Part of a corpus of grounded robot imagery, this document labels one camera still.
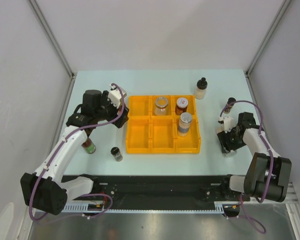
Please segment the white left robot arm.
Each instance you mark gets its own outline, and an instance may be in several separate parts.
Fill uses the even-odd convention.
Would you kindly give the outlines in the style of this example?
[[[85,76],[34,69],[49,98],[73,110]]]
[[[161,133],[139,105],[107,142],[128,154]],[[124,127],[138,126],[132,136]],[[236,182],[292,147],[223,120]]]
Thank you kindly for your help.
[[[92,176],[83,174],[67,182],[62,178],[78,148],[87,142],[94,129],[109,124],[120,129],[128,121],[126,95],[115,83],[110,90],[84,92],[82,103],[68,118],[62,136],[48,157],[33,173],[24,173],[20,179],[29,215],[36,209],[56,216],[68,201],[82,196],[95,200],[100,196],[101,188],[94,184]]]

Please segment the blue-label pearl jar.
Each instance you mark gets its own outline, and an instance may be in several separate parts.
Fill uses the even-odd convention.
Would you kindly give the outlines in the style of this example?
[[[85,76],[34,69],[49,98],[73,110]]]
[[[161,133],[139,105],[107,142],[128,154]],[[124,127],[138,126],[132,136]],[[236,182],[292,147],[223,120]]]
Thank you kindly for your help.
[[[220,144],[221,153],[226,157],[230,158],[234,156],[237,152],[235,150],[227,150],[226,149],[226,134],[224,132],[224,129],[219,126],[216,128],[216,135]]]
[[[193,117],[189,112],[183,112],[180,115],[178,126],[177,126],[177,133],[181,137],[185,137],[190,129]]]

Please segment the small black-lid spice jar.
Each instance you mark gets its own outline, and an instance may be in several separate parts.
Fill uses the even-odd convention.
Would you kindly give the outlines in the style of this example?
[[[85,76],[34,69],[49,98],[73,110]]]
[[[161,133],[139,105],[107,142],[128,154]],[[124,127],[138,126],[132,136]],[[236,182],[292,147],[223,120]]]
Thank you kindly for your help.
[[[123,156],[121,154],[121,151],[118,147],[113,147],[111,150],[110,150],[110,153],[111,155],[114,157],[114,159],[117,161],[117,162],[120,162],[123,160]]]

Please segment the tall red sauce bottle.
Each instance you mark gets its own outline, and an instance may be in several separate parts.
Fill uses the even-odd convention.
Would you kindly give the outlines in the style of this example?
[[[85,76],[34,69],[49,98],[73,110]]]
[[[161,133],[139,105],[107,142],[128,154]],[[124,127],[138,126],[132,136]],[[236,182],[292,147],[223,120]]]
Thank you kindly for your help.
[[[129,109],[125,106],[121,106],[117,112],[117,114],[123,118],[125,118],[128,115]]]

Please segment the clear flask-shaped glass jar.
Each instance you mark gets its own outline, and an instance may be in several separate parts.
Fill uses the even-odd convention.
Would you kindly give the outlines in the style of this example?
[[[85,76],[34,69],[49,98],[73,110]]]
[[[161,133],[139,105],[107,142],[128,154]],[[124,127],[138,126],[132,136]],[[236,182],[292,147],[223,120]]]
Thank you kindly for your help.
[[[170,101],[166,96],[158,96],[154,101],[154,115],[168,116],[171,114]]]

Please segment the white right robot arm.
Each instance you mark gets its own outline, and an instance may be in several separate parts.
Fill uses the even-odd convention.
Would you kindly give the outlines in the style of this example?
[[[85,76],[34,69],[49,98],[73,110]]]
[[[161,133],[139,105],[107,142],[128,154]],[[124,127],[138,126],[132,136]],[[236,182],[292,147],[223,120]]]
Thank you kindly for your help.
[[[218,123],[220,127],[216,135],[223,154],[233,154],[247,146],[252,155],[245,175],[229,174],[226,177],[227,184],[220,188],[221,196],[232,201],[242,193],[260,201],[283,202],[287,195],[292,162],[273,149],[263,128],[256,123],[254,114],[240,113],[237,123],[232,117],[220,116]]]

